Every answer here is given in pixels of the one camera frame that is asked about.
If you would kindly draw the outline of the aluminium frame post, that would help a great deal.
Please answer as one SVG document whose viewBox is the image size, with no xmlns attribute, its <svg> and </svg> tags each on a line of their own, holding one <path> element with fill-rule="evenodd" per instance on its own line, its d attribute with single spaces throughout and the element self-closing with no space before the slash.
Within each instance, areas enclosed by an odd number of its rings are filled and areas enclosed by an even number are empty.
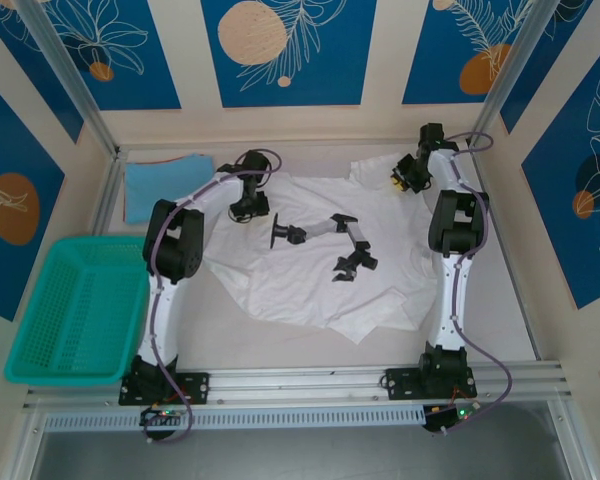
<svg viewBox="0 0 600 480">
<path fill-rule="evenodd" d="M 485 105 L 468 136 L 481 144 L 493 121 L 513 132 L 548 76 L 572 33 L 570 0 L 528 0 L 530 13 L 514 40 L 504 68 L 487 94 Z"/>
<path fill-rule="evenodd" d="M 13 0 L 17 12 L 91 133 L 112 158 L 119 146 L 57 31 L 37 0 Z"/>
</svg>

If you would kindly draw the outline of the light blue folded t-shirt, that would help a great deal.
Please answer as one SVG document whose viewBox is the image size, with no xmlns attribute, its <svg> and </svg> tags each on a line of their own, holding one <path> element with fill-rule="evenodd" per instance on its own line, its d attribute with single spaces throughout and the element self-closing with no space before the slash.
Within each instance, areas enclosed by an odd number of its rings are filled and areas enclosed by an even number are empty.
<svg viewBox="0 0 600 480">
<path fill-rule="evenodd" d="M 190 154 L 149 163 L 128 163 L 124 174 L 124 221 L 150 220 L 159 200 L 175 201 L 204 186 L 215 173 L 210 156 Z"/>
</svg>

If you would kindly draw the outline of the aluminium table edge rail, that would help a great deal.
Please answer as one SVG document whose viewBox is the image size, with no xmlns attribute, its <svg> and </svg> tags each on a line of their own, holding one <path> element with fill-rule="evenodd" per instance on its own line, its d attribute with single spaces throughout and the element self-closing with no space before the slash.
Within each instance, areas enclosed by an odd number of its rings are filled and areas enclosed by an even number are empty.
<svg viewBox="0 0 600 480">
<path fill-rule="evenodd" d="M 111 159 L 104 187 L 95 210 L 91 226 L 92 235 L 100 236 L 108 231 L 117 202 L 117 196 L 121 188 L 126 159 L 127 152 L 124 150 L 118 150 L 116 155 Z"/>
</svg>

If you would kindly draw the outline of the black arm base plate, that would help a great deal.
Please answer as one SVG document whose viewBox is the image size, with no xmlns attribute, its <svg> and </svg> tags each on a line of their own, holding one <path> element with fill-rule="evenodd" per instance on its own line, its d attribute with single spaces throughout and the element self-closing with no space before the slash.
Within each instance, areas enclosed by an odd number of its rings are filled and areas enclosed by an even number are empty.
<svg viewBox="0 0 600 480">
<path fill-rule="evenodd" d="M 186 400 L 192 405 L 205 405 L 209 393 L 208 373 L 176 373 L 174 380 Z M 129 374 L 122 380 L 118 404 L 121 406 L 150 406 L 153 404 L 183 403 L 173 386 L 161 376 L 156 382 Z"/>
<path fill-rule="evenodd" d="M 391 368 L 385 371 L 390 400 L 451 400 L 453 396 L 476 398 L 477 388 L 470 368 L 456 373 L 418 368 Z"/>
</svg>

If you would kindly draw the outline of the teal plastic basket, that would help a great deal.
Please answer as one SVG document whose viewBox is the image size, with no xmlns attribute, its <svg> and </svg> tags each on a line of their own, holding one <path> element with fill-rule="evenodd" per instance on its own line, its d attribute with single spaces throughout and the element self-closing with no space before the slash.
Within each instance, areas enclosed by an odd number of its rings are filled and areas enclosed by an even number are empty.
<svg viewBox="0 0 600 480">
<path fill-rule="evenodd" d="M 137 351 L 146 315 L 143 245 L 137 236 L 56 242 L 13 342 L 6 379 L 51 387 L 120 380 Z"/>
</svg>

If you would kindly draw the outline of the small circuit board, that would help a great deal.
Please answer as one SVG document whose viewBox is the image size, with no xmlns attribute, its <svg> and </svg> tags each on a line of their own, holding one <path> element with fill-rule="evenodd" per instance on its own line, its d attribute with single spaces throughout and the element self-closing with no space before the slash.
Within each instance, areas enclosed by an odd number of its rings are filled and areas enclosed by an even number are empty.
<svg viewBox="0 0 600 480">
<path fill-rule="evenodd" d="M 477 402 L 471 404 L 426 406 L 424 428 L 430 432 L 442 432 L 468 420 L 481 409 Z"/>
<path fill-rule="evenodd" d="M 139 425 L 143 428 L 176 427 L 181 424 L 182 416 L 180 411 L 148 407 L 140 413 Z"/>
</svg>

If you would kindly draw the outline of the white printed t-shirt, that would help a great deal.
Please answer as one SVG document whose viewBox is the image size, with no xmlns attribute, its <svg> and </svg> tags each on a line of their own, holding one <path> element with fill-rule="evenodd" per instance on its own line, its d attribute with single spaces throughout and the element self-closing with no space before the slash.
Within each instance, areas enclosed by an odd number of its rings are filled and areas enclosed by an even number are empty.
<svg viewBox="0 0 600 480">
<path fill-rule="evenodd" d="M 434 304 L 427 246 L 431 212 L 423 194 L 401 192 L 390 175 L 398 153 L 352 163 L 346 178 L 277 173 L 265 188 L 271 213 L 247 224 L 221 217 L 204 252 L 207 268 L 252 318 L 330 328 L 360 343 L 377 327 L 416 331 Z M 294 246 L 270 239 L 274 221 L 306 228 L 334 214 L 358 219 L 378 265 L 336 280 L 353 244 L 327 233 Z"/>
</svg>

